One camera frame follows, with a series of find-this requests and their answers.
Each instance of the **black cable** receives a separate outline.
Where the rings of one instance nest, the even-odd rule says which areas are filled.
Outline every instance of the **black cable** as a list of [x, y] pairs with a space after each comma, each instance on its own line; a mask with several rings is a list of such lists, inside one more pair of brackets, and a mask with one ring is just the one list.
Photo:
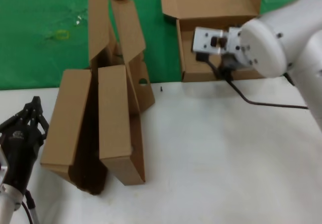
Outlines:
[[283, 108], [297, 108], [297, 109], [308, 109], [308, 107], [304, 107], [304, 106], [296, 106], [296, 105], [282, 105], [282, 104], [271, 104], [271, 103], [263, 103], [263, 102], [253, 102], [253, 101], [250, 101], [248, 100], [244, 94], [235, 86], [234, 83], [232, 83], [231, 80], [229, 80], [228, 78], [225, 78], [225, 77], [222, 77], [217, 69], [217, 67], [215, 67], [213, 65], [213, 63], [211, 63], [209, 60], [206, 60], [205, 61], [209, 66], [210, 68], [212, 69], [213, 73], [215, 76], [220, 76], [222, 79], [225, 79], [226, 82], [241, 96], [241, 98], [249, 103], [249, 104], [252, 104], [252, 105], [257, 105], [257, 106], [267, 106], [267, 107], [283, 107]]
[[23, 206], [23, 208], [26, 211], [26, 214], [27, 214], [28, 220], [29, 220], [29, 224], [34, 224], [33, 221], [32, 221], [32, 219], [31, 219], [31, 216], [30, 216], [30, 213], [29, 213], [29, 210], [28, 210], [26, 204], [24, 202], [22, 202], [21, 205]]
[[29, 190], [26, 190], [25, 197], [26, 197], [26, 200], [27, 200], [28, 209], [35, 209], [36, 208], [35, 201], [32, 198]]

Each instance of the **green screen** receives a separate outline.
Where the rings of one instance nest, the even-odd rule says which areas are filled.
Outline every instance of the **green screen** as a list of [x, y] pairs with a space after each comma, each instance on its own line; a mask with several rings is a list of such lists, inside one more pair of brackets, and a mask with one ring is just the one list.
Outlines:
[[[263, 0], [261, 11], [290, 1]], [[180, 81], [175, 25], [160, 0], [135, 3], [151, 82]], [[0, 14], [1, 90], [58, 87], [65, 69], [88, 66], [88, 0], [0, 0]]]

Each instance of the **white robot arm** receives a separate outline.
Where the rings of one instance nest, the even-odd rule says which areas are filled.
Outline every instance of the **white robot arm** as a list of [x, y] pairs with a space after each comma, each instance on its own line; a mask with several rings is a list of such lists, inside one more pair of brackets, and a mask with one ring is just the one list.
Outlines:
[[296, 0], [228, 32], [197, 28], [193, 51], [233, 54], [268, 78], [288, 73], [322, 130], [322, 0]]

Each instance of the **open cardboard box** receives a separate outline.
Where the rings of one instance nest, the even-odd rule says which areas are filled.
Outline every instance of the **open cardboard box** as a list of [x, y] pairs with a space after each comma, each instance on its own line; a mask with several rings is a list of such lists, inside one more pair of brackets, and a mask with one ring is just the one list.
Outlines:
[[145, 41], [133, 1], [115, 2], [113, 13], [120, 45], [108, 0], [89, 0], [90, 69], [64, 72], [41, 158], [44, 168], [90, 194], [104, 189], [106, 166], [125, 185], [145, 181], [140, 113], [154, 104]]
[[[261, 0], [162, 0], [162, 10], [177, 23], [182, 81], [203, 82], [216, 80], [210, 67], [196, 61], [191, 52], [196, 27], [228, 30], [256, 17]], [[210, 61], [219, 66], [221, 57], [210, 56]], [[258, 79], [262, 76], [255, 70], [239, 70], [233, 73], [235, 80]]]

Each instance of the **yellow tape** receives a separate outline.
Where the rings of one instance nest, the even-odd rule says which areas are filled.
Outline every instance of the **yellow tape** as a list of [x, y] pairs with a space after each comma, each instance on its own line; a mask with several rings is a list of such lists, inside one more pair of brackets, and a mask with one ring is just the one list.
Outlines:
[[55, 39], [58, 40], [65, 40], [65, 39], [69, 39], [69, 31], [68, 30], [57, 30], [55, 32]]

